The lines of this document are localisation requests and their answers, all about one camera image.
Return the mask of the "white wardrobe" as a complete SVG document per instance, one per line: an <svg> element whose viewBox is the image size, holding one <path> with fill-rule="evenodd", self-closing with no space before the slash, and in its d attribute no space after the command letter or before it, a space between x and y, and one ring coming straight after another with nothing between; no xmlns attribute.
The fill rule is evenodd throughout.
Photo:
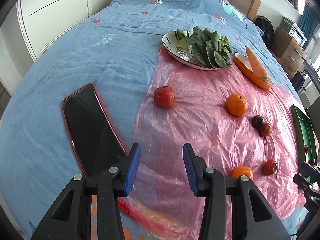
<svg viewBox="0 0 320 240"><path fill-rule="evenodd" d="M64 33L113 0L18 0L18 23L28 53L36 61Z"/></svg>

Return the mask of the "white patterned oval plate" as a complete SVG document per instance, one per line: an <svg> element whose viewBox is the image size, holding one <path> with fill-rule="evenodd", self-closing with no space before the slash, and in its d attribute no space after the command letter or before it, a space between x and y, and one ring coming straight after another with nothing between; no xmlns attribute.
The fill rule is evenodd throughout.
<svg viewBox="0 0 320 240"><path fill-rule="evenodd" d="M166 51L171 55L174 59L178 62L185 64L188 67L195 68L198 70L205 70L205 71L214 71L218 69L210 69L201 67L198 63L191 61L191 58L186 56L185 53L178 52L176 49L177 39L174 35L174 31L170 31L162 36L162 45L166 49Z"/></svg>

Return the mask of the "black red-edged smartphone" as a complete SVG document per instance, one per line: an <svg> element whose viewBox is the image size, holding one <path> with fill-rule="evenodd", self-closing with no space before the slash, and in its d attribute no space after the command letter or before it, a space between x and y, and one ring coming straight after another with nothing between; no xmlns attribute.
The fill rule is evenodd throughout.
<svg viewBox="0 0 320 240"><path fill-rule="evenodd" d="M72 149L85 176L96 176L127 156L93 84L67 96L62 112Z"/></svg>

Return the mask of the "small red apple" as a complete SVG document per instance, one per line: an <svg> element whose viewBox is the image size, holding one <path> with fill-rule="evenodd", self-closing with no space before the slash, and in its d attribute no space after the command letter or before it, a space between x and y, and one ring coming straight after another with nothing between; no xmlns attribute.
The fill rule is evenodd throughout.
<svg viewBox="0 0 320 240"><path fill-rule="evenodd" d="M262 126L258 129L258 133L261 137L268 137L272 132L272 127L269 123L265 122Z"/></svg>

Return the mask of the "wooden drawer cabinet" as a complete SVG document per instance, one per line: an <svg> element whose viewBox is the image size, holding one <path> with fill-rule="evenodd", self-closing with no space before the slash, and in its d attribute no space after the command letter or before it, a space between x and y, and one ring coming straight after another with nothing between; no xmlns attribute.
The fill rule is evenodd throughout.
<svg viewBox="0 0 320 240"><path fill-rule="evenodd" d="M306 57L303 48L280 27L274 33L271 52L290 80L299 71Z"/></svg>

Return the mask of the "orange oval dish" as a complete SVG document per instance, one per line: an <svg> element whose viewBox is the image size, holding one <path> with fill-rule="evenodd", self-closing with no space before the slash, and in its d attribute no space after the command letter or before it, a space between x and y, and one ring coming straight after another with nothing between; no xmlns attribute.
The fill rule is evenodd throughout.
<svg viewBox="0 0 320 240"><path fill-rule="evenodd" d="M233 57L235 65L239 68L240 72L247 77L252 83L262 89L270 89L273 83L268 79L267 83L259 79L259 77L253 73L252 67L248 58L240 53L235 53Z"/></svg>

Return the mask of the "pink plastic sheet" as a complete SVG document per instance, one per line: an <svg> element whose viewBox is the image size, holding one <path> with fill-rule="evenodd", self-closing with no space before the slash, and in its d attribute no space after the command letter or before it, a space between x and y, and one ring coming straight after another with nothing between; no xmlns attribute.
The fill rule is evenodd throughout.
<svg viewBox="0 0 320 240"><path fill-rule="evenodd" d="M196 239L204 201L190 190L182 148L191 143L195 153L230 175L239 166L253 170L253 180L289 233L302 223L304 199L293 183L298 169L296 135L290 107L302 102L275 61L269 65L273 87L260 89L235 65L212 72L187 67L163 48L139 49L126 61L132 68L125 89L125 111L132 131L121 131L125 142L142 148L135 188L126 203L142 233L159 239ZM170 86L176 98L171 108L154 102L158 87ZM229 114L227 98L245 96L247 112ZM260 115L272 127L261 137L252 126ZM263 175L263 163L275 160L277 170Z"/></svg>

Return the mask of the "dark plum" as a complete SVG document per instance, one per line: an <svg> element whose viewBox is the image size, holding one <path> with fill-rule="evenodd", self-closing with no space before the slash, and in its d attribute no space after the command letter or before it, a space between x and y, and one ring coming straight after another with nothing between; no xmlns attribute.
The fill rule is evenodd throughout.
<svg viewBox="0 0 320 240"><path fill-rule="evenodd" d="M252 126L255 129L259 129L264 124L264 118L260 115L256 115L252 118Z"/></svg>

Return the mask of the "green bok choy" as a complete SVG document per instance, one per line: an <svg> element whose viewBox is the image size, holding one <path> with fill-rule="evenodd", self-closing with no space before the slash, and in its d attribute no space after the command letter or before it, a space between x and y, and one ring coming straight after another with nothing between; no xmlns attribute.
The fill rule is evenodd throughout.
<svg viewBox="0 0 320 240"><path fill-rule="evenodd" d="M210 69L226 68L231 65L232 47L227 36L208 28L193 28L193 33L176 29L176 49L185 53L191 61Z"/></svg>

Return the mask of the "green tray box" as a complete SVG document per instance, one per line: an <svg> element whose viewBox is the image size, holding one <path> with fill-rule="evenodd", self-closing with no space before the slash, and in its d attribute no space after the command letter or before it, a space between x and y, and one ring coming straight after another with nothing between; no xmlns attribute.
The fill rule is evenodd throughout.
<svg viewBox="0 0 320 240"><path fill-rule="evenodd" d="M298 172L305 176L307 181L315 183L316 181L303 171L301 163L309 160L317 161L317 147L309 117L302 112L296 105L290 107L293 118L293 124L296 132L297 154L298 154Z"/></svg>

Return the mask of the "grey printer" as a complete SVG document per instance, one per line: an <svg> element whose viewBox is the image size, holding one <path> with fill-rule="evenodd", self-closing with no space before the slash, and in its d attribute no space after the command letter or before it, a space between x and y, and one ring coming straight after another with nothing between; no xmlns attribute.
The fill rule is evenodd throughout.
<svg viewBox="0 0 320 240"><path fill-rule="evenodd" d="M301 47L304 46L307 38L295 22L287 17L282 17L279 27L287 32L292 38L294 38Z"/></svg>

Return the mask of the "teal curtain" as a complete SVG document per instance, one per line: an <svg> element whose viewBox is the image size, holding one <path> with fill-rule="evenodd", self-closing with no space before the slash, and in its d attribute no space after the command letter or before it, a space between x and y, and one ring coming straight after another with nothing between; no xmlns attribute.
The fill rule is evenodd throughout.
<svg viewBox="0 0 320 240"><path fill-rule="evenodd" d="M315 13L307 4L305 4L303 14L298 22L300 30L303 32L304 36L307 39L307 41L303 44L303 49L306 48L311 38L313 37L313 33L315 32L317 25L318 20Z"/></svg>

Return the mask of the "small orange mandarin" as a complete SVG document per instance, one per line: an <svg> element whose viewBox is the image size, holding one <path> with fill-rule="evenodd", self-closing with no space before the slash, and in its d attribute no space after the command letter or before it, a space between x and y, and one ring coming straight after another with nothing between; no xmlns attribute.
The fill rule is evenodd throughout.
<svg viewBox="0 0 320 240"><path fill-rule="evenodd" d="M235 168L232 172L233 178L239 178L240 176L243 176L243 175L248 176L252 180L253 179L252 169L247 166L239 166L239 167Z"/></svg>

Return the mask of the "black backpack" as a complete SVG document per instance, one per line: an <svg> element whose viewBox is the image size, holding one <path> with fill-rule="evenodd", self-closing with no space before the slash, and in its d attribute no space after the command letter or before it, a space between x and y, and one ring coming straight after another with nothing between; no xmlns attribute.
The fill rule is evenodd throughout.
<svg viewBox="0 0 320 240"><path fill-rule="evenodd" d="M262 39L268 49L271 48L274 39L274 29L272 23L264 16L259 16L255 20L255 25L263 32Z"/></svg>

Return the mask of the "small red fruit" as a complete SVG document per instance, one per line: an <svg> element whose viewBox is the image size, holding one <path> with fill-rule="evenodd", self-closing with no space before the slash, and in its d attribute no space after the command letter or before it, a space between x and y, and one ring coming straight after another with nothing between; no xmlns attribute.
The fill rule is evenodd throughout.
<svg viewBox="0 0 320 240"><path fill-rule="evenodd" d="M277 170L277 163L275 160L268 160L263 163L263 175L264 176L271 176Z"/></svg>

